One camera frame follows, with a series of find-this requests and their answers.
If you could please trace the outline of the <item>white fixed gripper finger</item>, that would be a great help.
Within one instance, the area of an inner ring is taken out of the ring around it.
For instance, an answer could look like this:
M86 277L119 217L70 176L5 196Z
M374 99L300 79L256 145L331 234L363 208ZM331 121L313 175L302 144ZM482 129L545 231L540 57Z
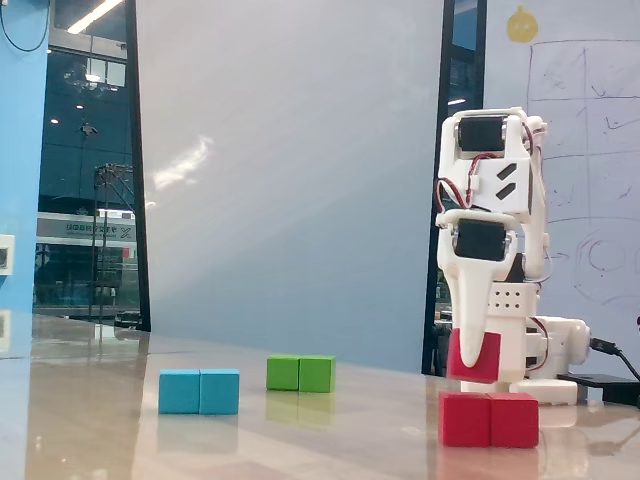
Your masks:
M486 327L489 273L463 268L451 287L454 327L459 330L460 357L472 368L479 359Z

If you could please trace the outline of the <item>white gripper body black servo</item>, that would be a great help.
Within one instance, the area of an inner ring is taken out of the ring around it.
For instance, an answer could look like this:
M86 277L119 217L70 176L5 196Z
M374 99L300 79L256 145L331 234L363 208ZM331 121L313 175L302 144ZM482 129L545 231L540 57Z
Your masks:
M507 275L517 253L517 221L501 213L452 209L439 213L438 266L448 275L478 270Z

